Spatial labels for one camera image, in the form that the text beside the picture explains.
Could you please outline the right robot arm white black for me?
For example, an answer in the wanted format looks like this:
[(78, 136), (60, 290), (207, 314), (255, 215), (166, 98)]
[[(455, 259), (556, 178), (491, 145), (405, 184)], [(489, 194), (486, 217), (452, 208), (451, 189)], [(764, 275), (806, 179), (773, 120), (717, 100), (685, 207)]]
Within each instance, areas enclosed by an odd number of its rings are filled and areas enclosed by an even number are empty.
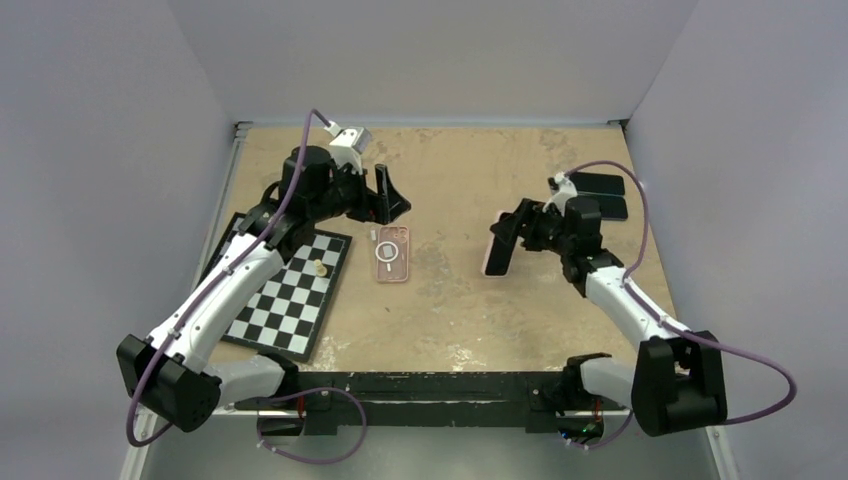
[(601, 226), (599, 204), (578, 196), (561, 206), (524, 199), (490, 227), (499, 260), (510, 259), (517, 246), (556, 254), (564, 278), (637, 351), (632, 366), (606, 354), (570, 358), (561, 381), (564, 399), (576, 407), (598, 396), (612, 400), (652, 437), (723, 423), (728, 407), (716, 338), (689, 329), (645, 298), (621, 260), (603, 247)]

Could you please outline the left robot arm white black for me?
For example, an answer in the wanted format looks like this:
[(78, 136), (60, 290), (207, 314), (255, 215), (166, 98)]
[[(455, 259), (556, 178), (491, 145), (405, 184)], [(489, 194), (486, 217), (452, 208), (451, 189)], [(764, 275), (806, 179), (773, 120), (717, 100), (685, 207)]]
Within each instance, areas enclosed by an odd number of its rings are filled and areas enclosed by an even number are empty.
[(228, 249), (184, 303), (144, 337), (126, 336), (116, 356), (131, 399), (126, 432), (135, 431), (139, 407), (183, 432), (199, 428), (226, 404), (262, 398), (284, 409), (297, 399), (292, 365), (280, 356), (211, 364), (212, 351), (236, 316), (296, 252), (312, 240), (318, 223), (345, 216), (388, 225), (412, 208), (392, 184), (388, 168), (367, 170), (342, 158), (342, 148), (293, 149), (278, 181), (263, 192)]

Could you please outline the aluminium frame rail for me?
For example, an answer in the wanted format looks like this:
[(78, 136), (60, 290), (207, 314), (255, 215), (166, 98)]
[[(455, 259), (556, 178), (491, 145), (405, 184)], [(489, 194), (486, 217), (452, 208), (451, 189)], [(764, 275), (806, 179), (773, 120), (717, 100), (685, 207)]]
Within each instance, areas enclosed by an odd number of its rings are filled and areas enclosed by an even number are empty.
[[(234, 138), (225, 164), (226, 170), (223, 177), (223, 184), (214, 203), (211, 223), (207, 228), (199, 261), (191, 280), (192, 288), (196, 287), (202, 281), (205, 266), (212, 256), (214, 247), (217, 245), (219, 227), (226, 220), (225, 210), (232, 192), (236, 171), (246, 143), (246, 138), (253, 126), (254, 123), (252, 121), (240, 121), (233, 127)], [(130, 401), (130, 407), (125, 421), (125, 433), (129, 432), (129, 428), (132, 427), (131, 436), (133, 438), (140, 441), (149, 440), (156, 433), (158, 422), (159, 417), (154, 412), (146, 409), (133, 399)], [(130, 445), (127, 449), (118, 479), (140, 479), (148, 451), (148, 445), (139, 448)]]

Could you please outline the black white chessboard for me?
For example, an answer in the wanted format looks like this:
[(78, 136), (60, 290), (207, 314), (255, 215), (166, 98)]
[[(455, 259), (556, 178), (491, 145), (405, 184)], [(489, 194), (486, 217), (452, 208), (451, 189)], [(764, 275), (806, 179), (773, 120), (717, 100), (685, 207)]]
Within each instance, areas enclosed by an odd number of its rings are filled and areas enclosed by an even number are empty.
[[(287, 266), (251, 297), (222, 340), (308, 362), (321, 337), (351, 245), (349, 235), (318, 230), (314, 239), (300, 247)], [(315, 275), (316, 259), (327, 266), (327, 277)]]

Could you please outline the phone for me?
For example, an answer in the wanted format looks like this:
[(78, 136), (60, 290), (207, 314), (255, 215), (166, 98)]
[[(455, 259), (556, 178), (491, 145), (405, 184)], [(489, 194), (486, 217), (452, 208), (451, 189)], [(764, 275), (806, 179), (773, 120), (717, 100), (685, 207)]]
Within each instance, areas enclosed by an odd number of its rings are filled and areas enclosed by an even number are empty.
[(499, 211), (494, 223), (490, 226), (490, 241), (484, 256), (482, 274), (487, 278), (504, 277), (508, 274), (513, 251), (518, 235), (512, 229), (504, 238), (492, 231), (492, 228), (512, 215), (511, 212)]

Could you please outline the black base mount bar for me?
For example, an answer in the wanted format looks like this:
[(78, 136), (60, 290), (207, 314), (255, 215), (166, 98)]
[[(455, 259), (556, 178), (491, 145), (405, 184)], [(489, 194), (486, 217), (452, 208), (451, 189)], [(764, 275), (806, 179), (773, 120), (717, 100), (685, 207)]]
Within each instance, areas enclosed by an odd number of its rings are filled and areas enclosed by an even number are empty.
[(236, 403), (238, 412), (300, 423), (307, 436), (342, 427), (519, 428), (554, 433), (622, 406), (582, 392), (574, 374), (512, 372), (297, 372), (278, 399)]

